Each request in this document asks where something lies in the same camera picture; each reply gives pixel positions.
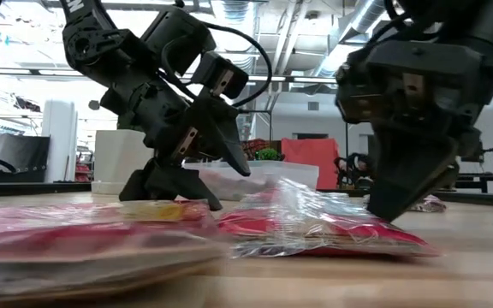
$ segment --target red bag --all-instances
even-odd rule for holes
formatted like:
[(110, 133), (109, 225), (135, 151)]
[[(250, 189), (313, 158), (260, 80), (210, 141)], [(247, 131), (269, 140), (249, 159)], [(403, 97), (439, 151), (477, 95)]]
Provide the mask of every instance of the red bag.
[(218, 236), (198, 201), (133, 201), (0, 209), (0, 263), (79, 262), (210, 250)]
[(439, 252), (365, 210), (289, 180), (271, 192), (252, 195), (220, 218), (238, 256), (333, 256), (379, 253), (430, 257)]

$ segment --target wooden table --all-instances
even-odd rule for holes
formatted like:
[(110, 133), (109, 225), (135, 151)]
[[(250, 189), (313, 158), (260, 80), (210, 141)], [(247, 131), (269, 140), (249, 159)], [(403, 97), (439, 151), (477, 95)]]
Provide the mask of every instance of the wooden table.
[[(114, 200), (62, 193), (0, 198), (0, 206)], [(449, 204), (444, 214), (407, 213), (396, 225), (441, 247), (446, 256), (228, 261), (218, 275), (182, 278), (97, 307), (493, 308), (493, 207)]]

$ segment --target green plant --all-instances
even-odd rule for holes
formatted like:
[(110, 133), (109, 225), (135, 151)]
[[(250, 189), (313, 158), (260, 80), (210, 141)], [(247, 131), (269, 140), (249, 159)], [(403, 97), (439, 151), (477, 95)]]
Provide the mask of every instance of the green plant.
[(279, 153), (271, 148), (258, 151), (258, 160), (279, 160)]

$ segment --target cable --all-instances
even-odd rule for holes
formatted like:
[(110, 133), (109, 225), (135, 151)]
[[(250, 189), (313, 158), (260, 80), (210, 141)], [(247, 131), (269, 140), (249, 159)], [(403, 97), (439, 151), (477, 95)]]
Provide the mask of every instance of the cable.
[(167, 80), (170, 84), (176, 86), (178, 90), (180, 90), (186, 96), (194, 100), (197, 96), (187, 88), (187, 84), (183, 84), (180, 81), (180, 79), (176, 76), (174, 69), (172, 69), (169, 63), (170, 52), (172, 52), (172, 50), (177, 45), (179, 46), (179, 44), (189, 43), (189, 40), (190, 40), (189, 37), (184, 35), (175, 40), (170, 41), (163, 47), (163, 49), (161, 50), (161, 68), (163, 68), (166, 74), (160, 74), (160, 75), (163, 79)]
[(370, 46), (372, 44), (376, 44), (377, 41), (389, 30), (391, 30), (392, 28), (394, 27), (397, 27), (397, 25), (400, 25), (402, 24), (404, 26), (404, 29), (407, 28), (407, 25), (404, 23), (405, 20), (407, 20), (408, 18), (410, 18), (410, 14), (408, 14), (408, 12), (405, 12), (401, 15), (397, 15), (396, 17), (393, 17), (393, 19), (388, 23), (386, 24), (385, 26), (383, 26), (381, 29), (379, 29), (376, 33), (374, 33), (374, 35), (372, 35), (372, 37), (368, 40), (368, 42), (366, 43), (366, 46)]
[[(393, 0), (383, 0), (383, 6), (385, 7), (385, 11), (387, 12), (387, 15), (391, 20), (399, 17), (399, 14), (397, 13), (395, 6), (393, 5)], [(408, 26), (403, 21), (394, 25), (394, 27), (397, 31), (402, 31)]]
[(232, 106), (241, 107), (241, 106), (247, 104), (248, 102), (252, 101), (253, 99), (257, 98), (262, 93), (264, 93), (265, 90), (267, 90), (267, 88), (270, 87), (271, 79), (273, 78), (273, 72), (271, 70), (271, 60), (270, 60), (270, 57), (265, 52), (264, 47), (262, 47), (254, 38), (251, 38), (248, 35), (242, 33), (241, 31), (235, 30), (234, 28), (214, 25), (214, 24), (211, 24), (210, 22), (203, 22), (203, 23), (210, 29), (223, 31), (223, 32), (227, 32), (227, 33), (233, 33), (235, 35), (238, 35), (238, 36), (244, 38), (246, 41), (248, 41), (248, 43), (252, 44), (252, 46), (254, 46), (254, 48), (256, 48), (259, 51), (260, 55), (265, 60), (265, 64), (266, 64), (268, 70), (267, 70), (267, 79), (265, 80), (264, 84), (253, 95), (250, 95), (248, 98), (242, 99), (241, 101), (239, 101), (235, 104), (232, 104)]
[(453, 8), (453, 6), (451, 6), (448, 2), (443, 0), (436, 1), (429, 7), (429, 9), (427, 9), (423, 16), (416, 18), (415, 22), (410, 27), (406, 27), (402, 31), (399, 31), (385, 40), (394, 39), (405, 41), (433, 39), (440, 34), (440, 30), (436, 33), (424, 33), (425, 29), (431, 27), (439, 19), (439, 17), (449, 15), (451, 8)]

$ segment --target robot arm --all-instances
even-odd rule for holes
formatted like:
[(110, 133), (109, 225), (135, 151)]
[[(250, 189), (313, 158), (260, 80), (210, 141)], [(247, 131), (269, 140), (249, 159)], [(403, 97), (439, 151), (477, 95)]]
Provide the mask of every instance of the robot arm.
[[(118, 115), (118, 128), (143, 131), (144, 144), (154, 150), (144, 169), (131, 175), (120, 200), (180, 195), (208, 199), (212, 210), (221, 209), (199, 172), (181, 164), (186, 157), (223, 158), (241, 175), (250, 175), (239, 141), (236, 107), (264, 92), (271, 72), (249, 98), (228, 105), (220, 95), (239, 97), (248, 74), (214, 51), (216, 43), (209, 29), (249, 41), (270, 69), (264, 49), (244, 33), (197, 20), (181, 9), (182, 1), (159, 11), (140, 38), (127, 29), (117, 29), (100, 0), (60, 2), (66, 16), (62, 41), (69, 66), (106, 86), (100, 105)], [(190, 83), (202, 85), (203, 90), (194, 95), (176, 74), (184, 75), (198, 56), (200, 64)], [(169, 84), (192, 101), (182, 98)]]
[[(336, 73), (343, 118), (370, 122), (380, 145), (368, 209), (388, 221), (457, 173), (455, 158), (476, 150), (473, 126), (493, 97), (493, 0), (398, 3), (405, 13), (385, 0), (392, 21)], [(438, 32), (426, 33), (435, 23)]]

